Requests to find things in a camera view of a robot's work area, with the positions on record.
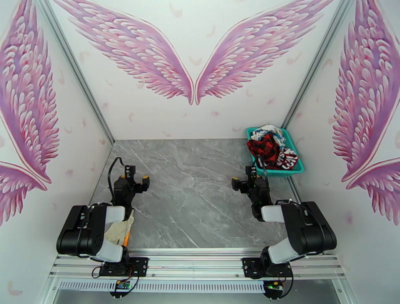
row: plastic basket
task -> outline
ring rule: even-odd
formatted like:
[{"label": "plastic basket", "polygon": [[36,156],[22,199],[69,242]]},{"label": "plastic basket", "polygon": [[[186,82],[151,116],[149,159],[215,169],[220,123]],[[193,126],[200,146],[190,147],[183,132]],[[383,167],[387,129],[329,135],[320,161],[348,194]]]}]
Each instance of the plastic basket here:
[{"label": "plastic basket", "polygon": [[[258,127],[249,127],[246,129],[246,134],[247,134],[247,139],[250,140],[250,134],[252,133],[252,131],[254,131],[255,129],[258,129]],[[293,143],[291,137],[289,136],[288,131],[286,131],[285,129],[281,129],[282,133],[283,133],[283,137],[285,138],[285,146],[289,149],[292,149],[293,151],[296,152],[297,155],[299,155],[299,153],[296,150],[295,144]],[[251,158],[254,162],[255,158],[253,155],[251,155]],[[260,169],[257,166],[257,163],[255,164],[256,168],[257,168],[257,174],[259,176],[264,176],[264,169]],[[288,178],[290,176],[292,176],[293,174],[296,173],[302,173],[304,172],[304,165],[302,160],[299,158],[296,165],[293,167],[292,170],[270,170],[267,169],[266,173],[268,175],[269,178]]]}]

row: marble floor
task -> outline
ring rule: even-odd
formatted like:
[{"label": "marble floor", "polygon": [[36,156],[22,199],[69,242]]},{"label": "marble floor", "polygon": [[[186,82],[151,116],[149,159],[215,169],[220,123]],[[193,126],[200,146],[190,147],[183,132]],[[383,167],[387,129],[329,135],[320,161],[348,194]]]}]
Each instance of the marble floor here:
[{"label": "marble floor", "polygon": [[[245,179],[251,156],[245,139],[120,140],[114,144],[92,202],[109,202],[107,171],[114,158],[136,165],[137,194],[130,248],[262,248],[284,237],[282,224],[258,222],[231,178]],[[111,181],[123,174],[117,162]],[[292,198],[284,178],[269,180],[271,198]]]}]

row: pink feather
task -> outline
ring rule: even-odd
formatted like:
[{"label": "pink feather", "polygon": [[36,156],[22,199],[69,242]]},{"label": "pink feather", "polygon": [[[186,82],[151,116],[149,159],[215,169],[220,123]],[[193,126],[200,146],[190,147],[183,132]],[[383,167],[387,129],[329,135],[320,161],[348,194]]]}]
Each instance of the pink feather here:
[{"label": "pink feather", "polygon": [[57,156],[56,93],[48,47],[32,0],[22,0],[0,49],[1,120],[27,168],[51,183]]},{"label": "pink feather", "polygon": [[0,161],[0,226],[8,221],[10,216],[21,213],[23,199],[28,191],[39,188],[47,190],[46,186],[31,172],[12,163]]},{"label": "pink feather", "polygon": [[193,82],[173,46],[149,22],[85,0],[54,0],[78,32],[107,58],[156,94],[193,103]]},{"label": "pink feather", "polygon": [[220,40],[196,81],[196,103],[206,95],[222,98],[272,66],[297,45],[333,0],[292,1],[234,25]]},{"label": "pink feather", "polygon": [[374,0],[357,0],[340,61],[333,144],[345,182],[371,162],[399,105],[400,55]]},{"label": "pink feather", "polygon": [[347,189],[359,186],[368,191],[372,208],[395,225],[400,223],[400,157],[378,162],[363,170]]}]

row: wing mural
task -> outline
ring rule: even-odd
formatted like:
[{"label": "wing mural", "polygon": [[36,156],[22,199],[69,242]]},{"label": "wing mural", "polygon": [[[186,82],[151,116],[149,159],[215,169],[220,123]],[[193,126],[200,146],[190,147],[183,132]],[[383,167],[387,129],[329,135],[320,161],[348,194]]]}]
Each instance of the wing mural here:
[{"label": "wing mural", "polygon": [[0,163],[1,225],[4,213],[8,221],[21,212],[27,191],[46,190],[46,165],[59,145],[51,61],[32,0],[18,6],[1,44],[0,71],[0,118],[27,168]]},{"label": "wing mural", "polygon": [[234,25],[220,40],[196,81],[196,104],[206,95],[222,98],[271,67],[297,45],[333,0],[292,1]]},{"label": "wing mural", "polygon": [[191,105],[222,98],[250,82],[297,45],[333,0],[295,0],[234,25],[221,39],[195,86],[167,37],[154,25],[86,0],[54,0],[72,15],[77,31],[146,88],[182,95]]},{"label": "wing mural", "polygon": [[366,168],[346,187],[359,186],[372,198],[372,209],[379,209],[395,225],[400,222],[400,157],[378,162]]},{"label": "wing mural", "polygon": [[347,162],[342,181],[372,160],[399,105],[400,55],[374,0],[357,0],[344,38],[336,89],[335,154]]},{"label": "wing mural", "polygon": [[78,33],[118,68],[167,99],[193,103],[193,82],[167,37],[151,23],[86,0],[54,0],[73,17]]}]

